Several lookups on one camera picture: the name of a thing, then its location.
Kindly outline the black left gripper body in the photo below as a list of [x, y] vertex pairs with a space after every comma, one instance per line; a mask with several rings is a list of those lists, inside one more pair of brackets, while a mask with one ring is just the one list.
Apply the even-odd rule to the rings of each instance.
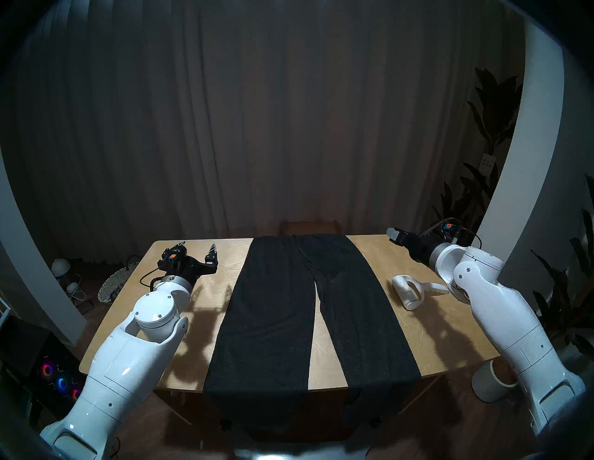
[[189, 284], [195, 284], [204, 275], [215, 274], [218, 268], [217, 259], [206, 259], [200, 262], [194, 258], [183, 258], [173, 269], [173, 276], [185, 280]]

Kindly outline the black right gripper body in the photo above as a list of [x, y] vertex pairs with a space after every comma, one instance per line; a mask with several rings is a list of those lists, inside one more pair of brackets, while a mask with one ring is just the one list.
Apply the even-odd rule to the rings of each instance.
[[403, 247], [408, 250], [410, 258], [427, 267], [434, 267], [435, 262], [431, 262], [432, 254], [442, 244], [443, 237], [435, 232], [424, 236], [417, 233], [408, 233], [403, 237]]

